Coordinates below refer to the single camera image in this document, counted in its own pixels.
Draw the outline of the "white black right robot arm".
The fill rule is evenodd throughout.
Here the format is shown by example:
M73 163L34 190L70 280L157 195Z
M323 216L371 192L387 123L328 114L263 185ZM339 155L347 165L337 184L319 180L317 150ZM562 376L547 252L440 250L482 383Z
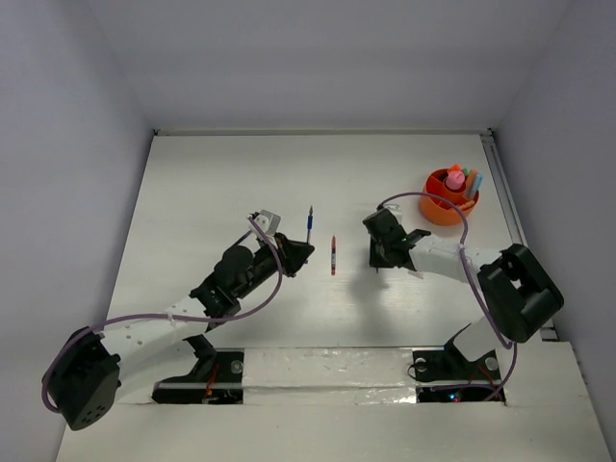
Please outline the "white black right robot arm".
M370 235L370 266L401 269L414 276L437 274L466 283L483 317L455 334L443 354L445 370L464 377L498 343L527 342L563 306L564 296L531 250L467 247L429 231L406 232L392 210L382 207L363 220Z

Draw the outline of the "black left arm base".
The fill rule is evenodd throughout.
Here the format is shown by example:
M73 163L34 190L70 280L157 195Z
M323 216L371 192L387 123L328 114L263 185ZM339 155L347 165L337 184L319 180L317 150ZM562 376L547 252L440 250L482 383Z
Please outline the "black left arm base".
M157 382L152 400L158 404L242 404L244 350L216 350L204 335L185 342L191 346L196 362L187 374Z

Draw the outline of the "red gel pen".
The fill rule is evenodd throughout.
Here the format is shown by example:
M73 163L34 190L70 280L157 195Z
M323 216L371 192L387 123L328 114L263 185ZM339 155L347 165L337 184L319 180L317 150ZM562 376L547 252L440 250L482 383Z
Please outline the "red gel pen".
M333 235L330 243L330 274L332 276L336 275L337 271L337 239L336 236Z

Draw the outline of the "peach translucent marker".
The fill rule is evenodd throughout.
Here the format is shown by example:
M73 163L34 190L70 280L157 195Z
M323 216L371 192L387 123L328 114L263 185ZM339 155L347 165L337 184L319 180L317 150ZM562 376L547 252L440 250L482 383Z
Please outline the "peach translucent marker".
M460 210L468 210L468 209L473 209L473 207L475 206L475 201L474 200L470 200L464 204L461 204L458 206L458 208Z

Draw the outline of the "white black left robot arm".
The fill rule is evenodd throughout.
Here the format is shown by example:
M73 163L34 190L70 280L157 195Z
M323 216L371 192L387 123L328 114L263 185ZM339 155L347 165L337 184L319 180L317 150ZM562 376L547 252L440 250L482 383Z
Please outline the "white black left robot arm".
M182 300L158 313L109 319L74 331L41 379L41 400L73 431L104 416L134 368L164 350L186 343L179 361L187 381L208 381L217 352L207 332L246 318L241 299L271 277L276 286L294 277L312 256L312 244L282 233L260 236L257 250L228 247L213 271Z

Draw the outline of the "blue tip clear highlighter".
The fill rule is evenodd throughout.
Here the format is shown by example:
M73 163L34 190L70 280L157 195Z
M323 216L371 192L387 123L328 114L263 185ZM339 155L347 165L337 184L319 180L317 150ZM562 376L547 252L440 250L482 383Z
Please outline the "blue tip clear highlighter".
M471 169L466 179L465 197L474 200L483 181L483 174L476 169Z

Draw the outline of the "blue ballpoint pen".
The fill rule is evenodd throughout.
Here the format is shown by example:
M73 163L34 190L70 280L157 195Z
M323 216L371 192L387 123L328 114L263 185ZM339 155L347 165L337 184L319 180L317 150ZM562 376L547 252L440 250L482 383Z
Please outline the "blue ballpoint pen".
M312 230L313 230L313 220L314 220L314 207L311 205L309 207L308 217L307 217L307 233L306 233L306 243L311 242L312 238Z

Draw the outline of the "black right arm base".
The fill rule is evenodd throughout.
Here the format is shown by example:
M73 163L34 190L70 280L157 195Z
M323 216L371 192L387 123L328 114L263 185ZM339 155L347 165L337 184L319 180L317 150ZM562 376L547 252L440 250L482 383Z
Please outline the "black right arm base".
M501 369L494 349L468 360L454 340L442 347L414 350L407 375L416 383L419 403L505 402Z

